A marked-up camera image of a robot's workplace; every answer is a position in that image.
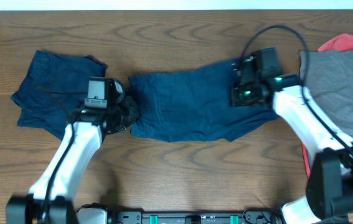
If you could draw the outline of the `navy blue denim shorts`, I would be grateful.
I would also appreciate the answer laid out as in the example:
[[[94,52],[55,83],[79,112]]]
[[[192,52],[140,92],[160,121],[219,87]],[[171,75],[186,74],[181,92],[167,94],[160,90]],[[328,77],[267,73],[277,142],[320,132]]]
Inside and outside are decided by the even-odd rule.
[[[141,115],[131,133],[167,142],[234,141],[278,119],[264,106],[231,107],[235,59],[182,72],[129,77],[130,91]]]

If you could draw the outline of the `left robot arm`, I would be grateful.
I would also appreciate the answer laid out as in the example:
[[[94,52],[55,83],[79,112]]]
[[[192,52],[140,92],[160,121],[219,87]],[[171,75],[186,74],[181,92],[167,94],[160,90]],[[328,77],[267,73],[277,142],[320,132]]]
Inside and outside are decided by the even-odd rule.
[[[73,203],[93,155],[107,135],[123,132],[139,116],[139,106],[125,96],[107,109],[81,104],[69,114],[69,124],[54,157],[25,196],[13,195],[6,205],[6,223],[116,223],[97,203],[76,210]]]

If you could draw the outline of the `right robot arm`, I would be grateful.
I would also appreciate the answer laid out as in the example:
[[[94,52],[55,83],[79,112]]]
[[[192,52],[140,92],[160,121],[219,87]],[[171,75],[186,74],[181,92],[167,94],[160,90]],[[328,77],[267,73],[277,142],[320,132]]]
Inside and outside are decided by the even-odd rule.
[[[305,146],[310,175],[305,195],[284,204],[283,223],[326,223],[353,213],[353,138],[311,98],[303,79],[285,74],[275,59],[251,56],[233,65],[232,106],[267,105]]]

